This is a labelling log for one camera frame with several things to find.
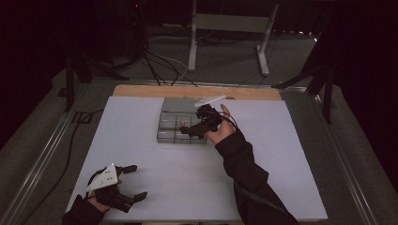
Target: hand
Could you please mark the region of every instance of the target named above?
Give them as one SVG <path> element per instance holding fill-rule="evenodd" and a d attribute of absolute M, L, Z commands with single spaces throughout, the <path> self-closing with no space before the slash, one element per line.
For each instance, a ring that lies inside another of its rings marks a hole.
<path fill-rule="evenodd" d="M 122 183 L 122 181 L 118 179 L 117 180 L 117 187 L 116 187 L 117 189 L 119 189 L 119 185 L 121 183 Z M 89 203 L 91 203 L 92 205 L 94 205 L 102 213 L 106 213 L 106 212 L 108 212 L 111 209 L 111 206 L 102 204 L 102 203 L 97 201 L 96 191 L 91 192 L 90 197 L 88 197 L 87 201 Z"/>
<path fill-rule="evenodd" d="M 228 109 L 222 104 L 222 111 L 224 112 L 225 118 L 229 119 L 229 111 Z M 208 131 L 205 133 L 205 136 L 211 140 L 214 144 L 219 143 L 224 138 L 228 137 L 229 135 L 235 132 L 234 126 L 232 126 L 228 120 L 223 119 L 222 124 L 220 125 L 219 129 L 216 132 Z"/>

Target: wire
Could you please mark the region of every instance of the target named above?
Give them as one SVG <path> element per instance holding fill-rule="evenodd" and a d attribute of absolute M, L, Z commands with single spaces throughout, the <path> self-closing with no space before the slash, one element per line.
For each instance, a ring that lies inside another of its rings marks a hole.
<path fill-rule="evenodd" d="M 172 82 L 172 84 L 171 84 L 171 85 L 173 86 L 173 84 L 174 84 L 174 83 L 176 82 L 176 80 L 178 79 L 179 75 L 181 75 L 181 73 L 178 71 L 178 69 L 176 69 L 176 67 L 173 66 L 173 64 L 171 64 L 169 61 L 167 61 L 167 60 L 166 60 L 166 57 L 157 55 L 157 54 L 151 52 L 150 50 L 146 50 L 146 51 L 147 51 L 148 53 L 150 53 L 150 54 L 152 54 L 152 55 L 154 55 L 154 56 L 160 58 L 161 60 L 163 60 L 164 62 L 166 62 L 168 65 L 170 65 L 170 67 L 173 68 L 173 71 L 176 72 L 176 78 L 173 80 L 173 82 Z M 175 60 L 175 59 L 171 59 L 171 58 L 167 58 L 167 59 L 169 59 L 169 60 L 174 60 L 174 61 L 176 61 L 176 62 L 182 64 L 185 68 L 187 68 L 183 63 L 181 63 L 181 62 L 179 62 L 179 61 L 177 61 L 177 60 Z"/>
<path fill-rule="evenodd" d="M 152 67 L 152 65 L 149 62 L 149 58 L 146 55 L 145 51 L 143 51 L 143 57 L 147 62 L 147 65 L 149 66 L 150 70 L 152 71 L 152 75 L 155 78 L 156 82 L 158 83 L 159 86 L 161 86 L 161 82 L 159 81 L 159 79 L 161 79 L 163 81 L 164 84 L 166 84 L 167 86 L 169 85 L 161 76 L 159 76 L 159 74 L 156 72 L 156 70 Z"/>
<path fill-rule="evenodd" d="M 32 217 L 33 214 L 36 213 L 36 211 L 41 207 L 41 205 L 47 200 L 47 198 L 53 193 L 53 191 L 56 189 L 56 187 L 59 185 L 59 183 L 61 182 L 62 178 L 64 177 L 65 173 L 68 170 L 69 164 L 70 164 L 70 157 L 72 154 L 72 147 L 73 147 L 73 141 L 74 141 L 74 137 L 77 131 L 77 128 L 79 127 L 79 125 L 88 118 L 88 116 L 92 116 L 96 113 L 102 113 L 103 110 L 98 110 L 95 112 L 89 112 L 85 117 L 82 118 L 82 120 L 80 120 L 76 127 L 74 128 L 73 132 L 72 132 L 72 137 L 70 138 L 70 142 L 69 142 L 69 150 L 68 150 L 68 159 L 67 159 L 67 164 L 64 167 L 64 170 L 62 171 L 61 175 L 59 176 L 58 180 L 55 182 L 55 184 L 53 185 L 53 187 L 50 189 L 49 192 L 47 192 L 47 194 L 44 196 L 44 198 L 36 205 L 36 207 L 29 213 L 29 215 L 23 220 L 22 224 L 25 224 L 27 222 L 27 220 L 29 220 L 29 218 Z"/>
<path fill-rule="evenodd" d="M 176 78 L 175 78 L 175 79 L 173 80 L 173 82 L 170 84 L 171 86 L 173 86 L 174 84 L 176 84 L 177 82 L 179 82 L 181 79 L 187 80 L 188 82 L 192 83 L 192 84 L 193 84 L 194 86 L 196 86 L 196 87 L 198 86 L 198 85 L 196 85 L 196 83 L 194 83 L 193 81 L 191 81 L 190 79 L 188 79 L 188 78 L 185 77 L 185 75 L 187 74 L 187 71 L 188 71 L 187 66 L 186 66 L 185 64 L 183 64 L 182 62 L 180 62 L 180 61 L 178 61 L 178 60 L 175 60 L 175 59 L 172 59 L 172 58 L 168 58 L 168 57 L 165 57 L 165 56 L 161 56 L 161 55 L 155 54 L 155 53 L 151 52 L 150 50 L 146 50 L 146 51 L 147 51 L 148 53 L 151 53 L 152 55 L 154 55 L 154 56 L 160 58 L 161 60 L 163 60 L 164 62 L 166 62 L 170 67 L 167 66 L 167 65 L 164 65 L 163 63 L 160 63 L 160 62 L 158 62 L 158 61 L 155 61 L 155 60 L 153 60 L 153 59 L 150 59 L 150 58 L 148 58 L 148 60 L 150 60 L 150 61 L 152 61 L 152 62 L 154 62 L 154 63 L 157 63 L 157 64 L 159 64 L 159 65 L 161 65 L 161 66 L 163 66 L 163 67 L 169 68 L 169 69 L 171 69 L 172 71 L 174 71 L 174 72 L 176 73 Z M 168 60 L 175 61 L 175 62 L 178 62 L 179 64 L 181 64 L 181 65 L 185 68 L 184 73 L 181 74 L 181 73 L 178 71 L 178 69 L 176 69 L 176 67 L 173 66 L 173 64 L 171 64 L 170 62 L 167 61 L 167 59 L 168 59 Z"/>

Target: white tabletop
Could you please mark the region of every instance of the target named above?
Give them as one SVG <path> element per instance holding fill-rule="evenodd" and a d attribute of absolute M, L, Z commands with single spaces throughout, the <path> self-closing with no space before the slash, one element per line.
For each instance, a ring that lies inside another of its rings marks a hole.
<path fill-rule="evenodd" d="M 126 214 L 111 210 L 106 220 L 235 221 L 240 220 L 233 181 L 212 143 L 157 143 L 162 97 L 110 97 L 70 198 L 85 195 L 91 175 L 114 163 L 137 165 L 120 175 L 127 196 L 148 191 L 147 198 Z M 284 101 L 220 100 L 247 141 L 255 161 L 269 172 L 268 182 L 298 220 L 327 218 L 310 167 Z"/>

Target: black cable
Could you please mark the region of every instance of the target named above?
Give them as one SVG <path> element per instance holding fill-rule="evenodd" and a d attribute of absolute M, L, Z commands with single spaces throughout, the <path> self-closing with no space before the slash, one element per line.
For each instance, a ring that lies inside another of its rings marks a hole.
<path fill-rule="evenodd" d="M 158 58 L 162 59 L 163 61 L 167 62 L 167 63 L 170 65 L 170 67 L 167 66 L 167 65 L 164 65 L 163 63 L 160 63 L 160 62 L 158 62 L 158 61 L 156 61 L 156 60 L 153 60 L 153 59 L 151 59 L 151 58 L 148 57 L 147 59 L 148 59 L 149 61 L 152 61 L 152 62 L 154 62 L 154 63 L 157 63 L 157 64 L 159 64 L 159 65 L 161 65 L 161 66 L 163 66 L 163 67 L 169 68 L 169 69 L 171 69 L 171 70 L 173 70 L 173 71 L 176 72 L 177 77 L 173 80 L 173 82 L 172 82 L 172 84 L 170 84 L 170 86 L 173 86 L 173 85 L 176 83 L 176 81 L 178 81 L 178 79 L 179 79 L 180 77 L 182 77 L 183 79 L 185 79 L 185 80 L 187 80 L 188 82 L 192 83 L 192 85 L 194 85 L 194 86 L 196 86 L 196 87 L 198 86 L 198 85 L 196 85 L 196 83 L 194 83 L 194 82 L 191 81 L 190 79 L 188 79 L 188 78 L 186 78 L 185 76 L 183 76 L 183 75 L 178 71 L 178 69 L 176 69 L 176 67 L 174 67 L 174 66 L 173 66 L 170 62 L 168 62 L 166 59 L 164 59 L 164 58 L 162 58 L 162 57 L 160 57 L 160 56 L 154 54 L 153 52 L 150 52 L 150 51 L 148 51 L 148 52 L 151 53 L 151 54 L 153 54 L 153 55 L 155 55 L 155 56 L 157 56 Z"/>
<path fill-rule="evenodd" d="M 159 79 L 161 79 L 164 83 L 166 83 L 166 85 L 168 85 L 167 82 L 166 82 L 161 76 L 159 76 L 159 74 L 158 74 L 158 73 L 155 71 L 155 69 L 152 67 L 152 65 L 151 65 L 150 62 L 149 62 L 149 58 L 147 57 L 147 55 L 146 55 L 145 52 L 143 52 L 143 57 L 144 57 L 144 59 L 146 60 L 147 65 L 149 66 L 150 70 L 152 71 L 152 75 L 153 75 L 153 77 L 155 78 L 155 80 L 156 80 L 156 82 L 158 83 L 158 85 L 161 86 L 161 82 L 159 81 Z"/>
<path fill-rule="evenodd" d="M 179 77 L 178 75 L 182 76 L 181 73 L 176 69 L 175 66 L 173 66 L 173 64 L 171 64 L 171 63 L 170 63 L 169 61 L 167 61 L 165 58 L 162 58 L 162 57 L 160 57 L 160 56 L 154 54 L 153 52 L 151 52 L 151 51 L 149 51 L 149 50 L 147 50 L 147 49 L 145 49 L 145 51 L 148 52 L 148 53 L 150 53 L 150 54 L 152 54 L 152 55 L 154 55 L 154 56 L 156 56 L 156 57 L 158 57 L 158 58 L 160 58 L 161 60 L 163 60 L 164 62 L 166 62 L 168 65 L 170 65 L 170 67 L 173 68 L 173 70 L 176 72 L 176 78 L 173 80 L 173 82 L 172 82 L 172 84 L 171 84 L 171 85 L 173 86 L 173 84 L 178 80 L 178 77 Z"/>
<path fill-rule="evenodd" d="M 70 163 L 70 156 L 72 153 L 72 146 L 73 146 L 73 140 L 77 131 L 77 128 L 79 127 L 79 125 L 88 118 L 88 116 L 92 116 L 95 113 L 102 113 L 103 110 L 98 110 L 95 112 L 89 112 L 85 117 L 83 117 L 82 120 L 78 121 L 75 129 L 72 132 L 72 137 L 70 138 L 70 142 L 69 142 L 69 150 L 68 150 L 68 159 L 67 159 L 67 164 L 64 167 L 63 172 L 61 173 L 61 175 L 59 176 L 58 180 L 55 182 L 55 184 L 53 185 L 53 187 L 50 189 L 49 192 L 47 192 L 47 194 L 44 196 L 44 198 L 36 205 L 36 207 L 29 213 L 29 215 L 23 220 L 23 222 L 21 224 L 25 224 L 27 222 L 27 220 L 32 217 L 33 214 L 36 213 L 36 211 L 41 207 L 41 205 L 47 200 L 47 198 L 53 193 L 53 191 L 56 189 L 56 187 L 59 185 L 59 183 L 61 182 L 62 178 L 64 177 L 65 173 L 68 170 L 69 167 L 69 163 Z"/>

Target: black sleeve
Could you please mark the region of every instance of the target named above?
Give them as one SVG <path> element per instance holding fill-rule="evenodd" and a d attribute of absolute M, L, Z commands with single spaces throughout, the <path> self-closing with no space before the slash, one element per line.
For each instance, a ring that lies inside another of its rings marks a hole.
<path fill-rule="evenodd" d="M 216 149 L 228 176 L 234 179 L 237 210 L 246 225 L 298 224 L 268 184 L 268 172 L 255 164 L 253 147 L 237 130 Z"/>
<path fill-rule="evenodd" d="M 78 195 L 70 210 L 62 217 L 62 225 L 99 225 L 104 213 Z"/>

